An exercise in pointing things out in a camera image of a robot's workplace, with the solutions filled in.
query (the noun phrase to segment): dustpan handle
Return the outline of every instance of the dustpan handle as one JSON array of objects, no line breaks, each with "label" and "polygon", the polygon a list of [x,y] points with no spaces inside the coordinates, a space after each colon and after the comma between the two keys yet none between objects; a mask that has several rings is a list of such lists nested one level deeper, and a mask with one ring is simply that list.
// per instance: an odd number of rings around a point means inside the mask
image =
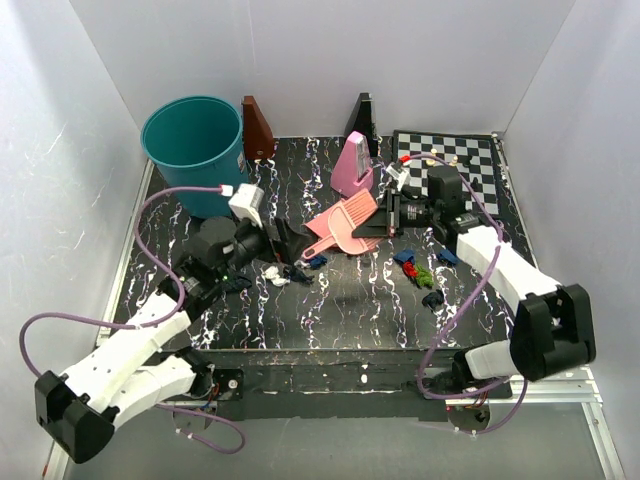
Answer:
[{"label": "dustpan handle", "polygon": [[305,260],[311,260],[316,255],[324,252],[328,248],[333,247],[336,244],[333,235],[329,235],[328,237],[324,237],[318,240],[316,243],[307,248],[302,254],[302,258]]}]

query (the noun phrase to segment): bucket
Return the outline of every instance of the bucket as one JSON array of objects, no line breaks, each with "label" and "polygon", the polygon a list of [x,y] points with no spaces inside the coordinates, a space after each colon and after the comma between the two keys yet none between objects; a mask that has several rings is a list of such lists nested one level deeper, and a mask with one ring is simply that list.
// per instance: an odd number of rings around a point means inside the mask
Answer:
[{"label": "bucket", "polygon": [[[242,119],[220,98],[186,97],[159,108],[145,122],[142,148],[171,187],[248,183]],[[194,217],[230,215],[229,199],[215,193],[178,193]]]}]

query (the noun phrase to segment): chessboard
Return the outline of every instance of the chessboard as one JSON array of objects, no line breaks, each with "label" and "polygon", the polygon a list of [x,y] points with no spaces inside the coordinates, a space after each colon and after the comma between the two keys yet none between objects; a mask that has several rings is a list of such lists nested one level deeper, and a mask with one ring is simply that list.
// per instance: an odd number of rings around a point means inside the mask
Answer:
[{"label": "chessboard", "polygon": [[[416,133],[396,130],[394,132],[394,155],[399,159],[405,155],[434,153],[450,163],[457,156],[457,168],[472,184],[474,192],[491,215],[500,214],[496,187],[499,180],[498,158],[489,136]],[[409,185],[419,187],[423,195],[428,194],[427,171],[431,168],[426,160],[411,160],[408,166]],[[471,198],[465,185],[462,186],[467,210],[479,212],[480,208]]]}]

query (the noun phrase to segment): brown bookend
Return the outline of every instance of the brown bookend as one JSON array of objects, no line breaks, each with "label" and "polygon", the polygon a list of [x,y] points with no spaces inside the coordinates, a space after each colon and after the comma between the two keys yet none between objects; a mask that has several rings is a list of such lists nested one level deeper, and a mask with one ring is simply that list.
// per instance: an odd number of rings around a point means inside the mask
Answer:
[{"label": "brown bookend", "polygon": [[271,158],[275,151],[276,142],[256,99],[251,95],[247,95],[242,100],[242,117],[245,158],[249,160]]}]

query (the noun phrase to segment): black marble table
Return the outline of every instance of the black marble table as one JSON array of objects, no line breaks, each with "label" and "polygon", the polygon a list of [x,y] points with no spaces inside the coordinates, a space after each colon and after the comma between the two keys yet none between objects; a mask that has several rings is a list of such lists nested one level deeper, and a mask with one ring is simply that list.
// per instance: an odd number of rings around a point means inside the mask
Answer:
[{"label": "black marble table", "polygon": [[[339,195],[329,187],[332,167],[341,150],[339,137],[292,138],[278,141],[273,159],[251,165],[251,180],[265,190],[261,214],[267,222],[285,217],[292,227],[314,218]],[[382,168],[392,156],[392,138],[384,137],[381,154],[374,159],[372,194],[380,196]],[[517,215],[503,170],[498,179],[500,221],[506,237],[531,261],[527,239]],[[154,171],[147,195],[165,188]],[[173,197],[149,209],[143,218],[143,240],[164,261],[175,260],[181,246],[197,228]],[[445,305],[432,313],[421,304],[428,289],[418,289],[392,260],[405,248],[434,272],[445,295]],[[464,264],[440,265],[435,258],[442,247],[430,230],[407,230],[398,239],[385,240],[374,252],[349,258],[327,253],[327,265],[312,272],[312,286],[290,284],[278,288],[262,278],[269,265],[254,262],[245,270],[253,281],[251,292],[229,294],[194,322],[168,349],[191,344],[199,349],[405,349],[424,348],[460,307],[480,279]],[[162,272],[134,245],[116,312],[125,322],[145,302]],[[511,315],[505,302],[488,287],[475,301],[441,347],[466,347],[507,337]]]}]

